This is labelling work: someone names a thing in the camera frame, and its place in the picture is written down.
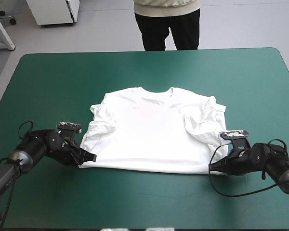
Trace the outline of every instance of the t-shirt sleeve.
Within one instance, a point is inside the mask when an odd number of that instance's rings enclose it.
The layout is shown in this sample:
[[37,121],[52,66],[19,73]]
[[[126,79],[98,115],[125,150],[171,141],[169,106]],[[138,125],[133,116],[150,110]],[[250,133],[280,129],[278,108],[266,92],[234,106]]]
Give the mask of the t-shirt sleeve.
[[92,105],[90,110],[94,114],[93,121],[89,123],[88,130],[84,134],[80,145],[88,152],[93,151],[102,134],[110,133],[117,128],[112,103],[107,94],[101,104]]
[[202,103],[190,105],[184,109],[184,126],[195,139],[219,146],[228,142],[219,137],[226,131],[224,112],[226,107],[216,103],[213,96],[207,97]]

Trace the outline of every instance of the chair leg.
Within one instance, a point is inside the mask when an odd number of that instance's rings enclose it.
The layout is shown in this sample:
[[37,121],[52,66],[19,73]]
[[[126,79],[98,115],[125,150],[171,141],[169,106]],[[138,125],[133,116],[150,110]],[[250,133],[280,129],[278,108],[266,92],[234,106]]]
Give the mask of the chair leg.
[[0,10],[0,19],[6,19],[9,18],[10,19],[10,24],[11,25],[15,25],[16,24],[16,20],[13,16],[5,16],[5,12]]

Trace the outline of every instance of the white t-shirt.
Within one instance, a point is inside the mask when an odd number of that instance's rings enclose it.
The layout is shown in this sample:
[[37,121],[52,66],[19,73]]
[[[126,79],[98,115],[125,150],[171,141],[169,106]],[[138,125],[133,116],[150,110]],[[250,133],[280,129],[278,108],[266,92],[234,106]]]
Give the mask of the white t-shirt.
[[[97,154],[80,168],[110,167],[168,173],[208,173],[214,150],[224,144],[226,107],[191,91],[142,87],[107,93],[90,110],[94,119],[81,148]],[[213,163],[227,155],[218,150]]]

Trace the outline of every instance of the table surface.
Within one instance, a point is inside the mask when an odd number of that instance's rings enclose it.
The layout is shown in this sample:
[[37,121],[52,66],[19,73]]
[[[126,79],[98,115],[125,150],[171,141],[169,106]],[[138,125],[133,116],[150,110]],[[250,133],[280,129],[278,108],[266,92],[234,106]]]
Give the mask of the table surface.
[[[106,92],[138,86],[213,95],[227,106],[228,129],[247,130],[251,144],[283,139],[289,152],[289,72],[278,50],[255,48],[25,55],[0,102],[0,158],[20,143],[22,122],[34,121],[35,129],[77,122],[84,134],[90,105]],[[213,178],[234,194],[273,183],[261,172]],[[78,169],[43,158],[17,181],[5,226],[289,229],[289,195],[274,188],[226,198],[206,175]]]

